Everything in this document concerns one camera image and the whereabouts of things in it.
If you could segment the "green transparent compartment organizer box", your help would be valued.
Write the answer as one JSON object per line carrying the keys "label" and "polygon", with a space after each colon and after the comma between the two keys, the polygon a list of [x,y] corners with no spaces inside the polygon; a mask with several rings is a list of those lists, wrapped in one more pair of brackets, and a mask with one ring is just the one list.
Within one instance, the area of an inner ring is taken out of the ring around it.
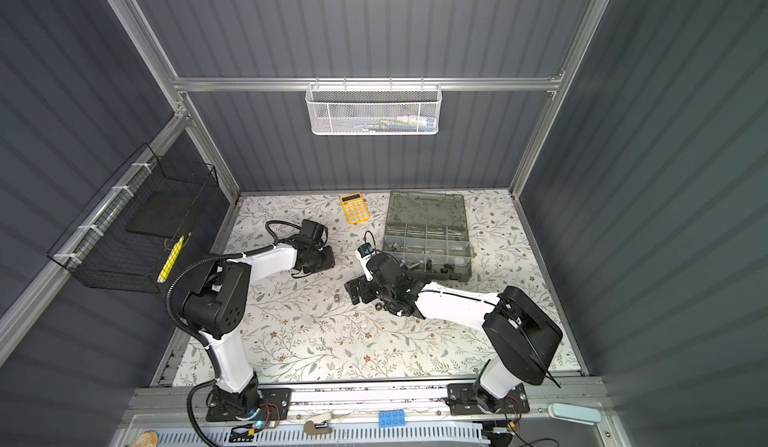
{"label": "green transparent compartment organizer box", "polygon": [[472,250],[464,197],[453,193],[391,193],[381,249],[408,269],[412,262],[427,258],[455,265],[455,271],[447,275],[412,271],[422,278],[468,281]]}

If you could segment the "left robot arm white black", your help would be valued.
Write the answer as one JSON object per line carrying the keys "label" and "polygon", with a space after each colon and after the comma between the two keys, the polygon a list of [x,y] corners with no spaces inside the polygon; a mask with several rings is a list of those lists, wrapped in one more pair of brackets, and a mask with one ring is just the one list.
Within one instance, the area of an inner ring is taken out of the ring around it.
{"label": "left robot arm white black", "polygon": [[177,280],[188,279],[191,285],[181,312],[171,313],[178,327],[206,351],[214,369],[211,393],[217,404],[237,417],[254,414],[262,403],[257,374],[239,332],[250,284],[284,271],[303,278],[335,266],[326,226],[308,219],[299,225],[269,220],[265,228],[272,236],[270,244],[204,259],[183,271]]}

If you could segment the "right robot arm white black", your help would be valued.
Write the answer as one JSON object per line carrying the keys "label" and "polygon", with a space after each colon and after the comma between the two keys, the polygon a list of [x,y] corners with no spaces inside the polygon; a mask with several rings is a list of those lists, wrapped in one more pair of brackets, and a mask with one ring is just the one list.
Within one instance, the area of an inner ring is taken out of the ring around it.
{"label": "right robot arm white black", "polygon": [[375,302],[397,317],[442,320],[483,333],[494,349],[474,382],[470,402],[486,413],[504,408],[509,392],[540,385],[563,339],[561,328],[520,288],[479,294],[414,276],[393,256],[360,245],[363,275],[345,283],[354,305]]}

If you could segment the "yellow calculator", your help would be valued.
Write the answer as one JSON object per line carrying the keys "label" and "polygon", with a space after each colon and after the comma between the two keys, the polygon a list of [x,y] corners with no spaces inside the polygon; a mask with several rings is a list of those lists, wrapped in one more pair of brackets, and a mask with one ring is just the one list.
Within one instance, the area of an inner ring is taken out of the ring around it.
{"label": "yellow calculator", "polygon": [[361,193],[342,196],[340,202],[348,224],[357,225],[370,219],[369,209]]}

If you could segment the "floral patterned table mat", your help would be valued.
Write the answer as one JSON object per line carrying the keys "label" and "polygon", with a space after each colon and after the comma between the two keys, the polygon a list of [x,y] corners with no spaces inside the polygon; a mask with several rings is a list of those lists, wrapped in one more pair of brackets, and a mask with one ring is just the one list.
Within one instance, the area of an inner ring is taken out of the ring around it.
{"label": "floral patterned table mat", "polygon": [[[534,258],[511,196],[503,190],[464,193],[472,250],[465,289],[495,293],[521,288],[550,317],[558,308]],[[360,274],[354,252],[366,232],[384,233],[389,197],[368,193],[370,219],[347,223],[336,195],[241,199],[226,242],[230,252],[265,244],[266,221],[312,219],[330,230],[335,267],[305,279],[282,272],[251,285],[239,331],[263,383],[477,374],[493,349],[479,331],[445,321],[398,318],[373,305],[353,305],[344,284]],[[334,301],[334,294],[341,302]]]}

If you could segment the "black bolts in box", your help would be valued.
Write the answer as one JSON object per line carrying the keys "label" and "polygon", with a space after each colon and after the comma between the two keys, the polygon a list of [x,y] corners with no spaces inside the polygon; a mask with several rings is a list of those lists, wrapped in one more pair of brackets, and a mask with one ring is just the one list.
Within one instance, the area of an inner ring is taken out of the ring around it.
{"label": "black bolts in box", "polygon": [[455,271],[455,265],[449,263],[439,263],[434,259],[418,260],[409,265],[409,269],[416,273],[424,275],[447,275]]}

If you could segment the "blue toy brick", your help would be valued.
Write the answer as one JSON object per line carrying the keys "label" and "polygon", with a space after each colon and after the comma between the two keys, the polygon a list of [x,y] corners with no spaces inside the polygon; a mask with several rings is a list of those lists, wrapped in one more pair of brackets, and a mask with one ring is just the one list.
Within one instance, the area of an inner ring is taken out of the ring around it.
{"label": "blue toy brick", "polygon": [[385,410],[378,413],[378,426],[380,428],[396,428],[406,425],[404,410]]}

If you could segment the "light blue oblong case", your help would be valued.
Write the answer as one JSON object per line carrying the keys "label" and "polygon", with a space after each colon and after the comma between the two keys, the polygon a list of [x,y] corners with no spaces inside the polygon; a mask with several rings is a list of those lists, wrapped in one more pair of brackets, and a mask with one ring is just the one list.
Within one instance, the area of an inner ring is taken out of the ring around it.
{"label": "light blue oblong case", "polygon": [[599,409],[566,403],[550,404],[547,408],[547,414],[556,420],[582,425],[597,425],[603,419]]}

